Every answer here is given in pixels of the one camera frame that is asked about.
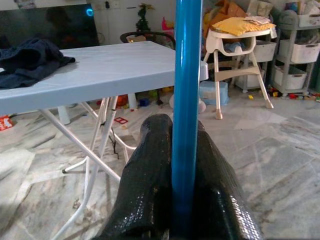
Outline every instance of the yellow cloth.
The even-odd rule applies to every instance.
[[[219,32],[240,36],[246,32],[263,31],[276,26],[272,23],[258,26],[244,20],[244,17],[230,17],[226,20],[217,22],[216,24],[212,25],[212,27],[214,30]]]

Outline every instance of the television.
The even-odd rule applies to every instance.
[[[0,11],[0,48],[30,38],[48,39],[60,49],[99,45],[90,4]]]

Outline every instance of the wall switch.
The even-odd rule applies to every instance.
[[[120,1],[110,1],[110,8],[111,9],[119,9],[120,8]]]

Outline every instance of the white high chair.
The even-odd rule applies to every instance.
[[[208,36],[206,39],[206,55],[204,57],[204,61],[207,62],[210,54],[213,53],[213,60],[214,60],[214,81],[215,81],[215,98],[216,98],[216,119],[221,120],[223,119],[223,115],[221,112],[221,105],[220,105],[220,81],[243,76],[243,75],[257,75],[258,81],[260,83],[260,87],[263,93],[263,97],[265,99],[265,106],[268,109],[273,109],[274,106],[272,105],[267,90],[262,79],[260,69],[258,63],[256,61],[256,57],[254,54],[254,48],[257,44],[256,37],[263,36],[270,34],[270,30],[264,31],[253,31],[253,32],[246,32],[240,36],[234,36],[228,33],[220,33],[213,30],[209,30]],[[242,50],[240,46],[235,48],[234,52],[226,52],[224,49],[223,39],[243,39],[246,45],[246,49]],[[228,57],[237,57],[235,68],[232,70],[224,70],[219,71],[219,59],[218,59],[218,51],[220,51],[223,55]],[[238,69],[238,65],[240,62],[240,58],[242,55],[250,55],[252,60],[253,66],[247,68],[240,68]]]

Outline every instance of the light blue table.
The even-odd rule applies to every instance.
[[[0,116],[39,110],[96,163],[93,165],[90,178],[87,165],[86,179],[88,179],[81,206],[52,238],[53,240],[59,239],[85,209],[99,168],[114,177],[116,181],[120,181],[120,177],[101,160],[116,114],[117,96],[160,89],[175,84],[175,51],[153,42],[76,48],[62,52],[66,56],[75,57],[76,63],[60,68],[33,86],[0,89]],[[202,81],[208,77],[208,65],[202,62],[199,79]],[[95,116],[97,121],[90,147],[81,142],[47,110],[73,103],[83,102],[85,104],[86,101],[96,99],[103,99],[103,101],[99,114]],[[106,123],[99,154],[96,155],[92,151],[92,146],[96,141],[104,114],[107,115]]]

